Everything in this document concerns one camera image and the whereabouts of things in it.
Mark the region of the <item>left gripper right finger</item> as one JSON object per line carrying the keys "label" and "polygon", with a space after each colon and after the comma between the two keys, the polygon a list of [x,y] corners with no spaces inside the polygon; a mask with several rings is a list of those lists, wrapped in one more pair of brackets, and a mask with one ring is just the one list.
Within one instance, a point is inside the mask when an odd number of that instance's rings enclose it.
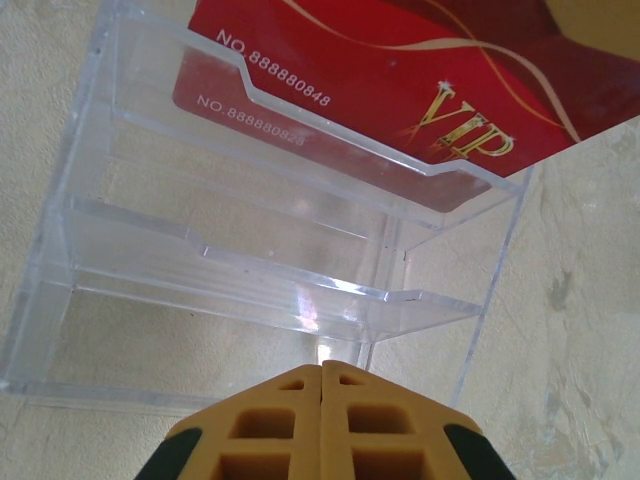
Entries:
{"label": "left gripper right finger", "polygon": [[322,365],[323,479],[513,479],[469,416],[351,364]]}

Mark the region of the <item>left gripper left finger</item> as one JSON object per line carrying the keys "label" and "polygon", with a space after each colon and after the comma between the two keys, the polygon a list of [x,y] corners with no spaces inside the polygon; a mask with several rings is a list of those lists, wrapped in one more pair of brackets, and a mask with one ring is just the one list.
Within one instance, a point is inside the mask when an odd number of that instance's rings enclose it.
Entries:
{"label": "left gripper left finger", "polygon": [[303,365],[176,423],[138,479],[318,479],[321,367]]}

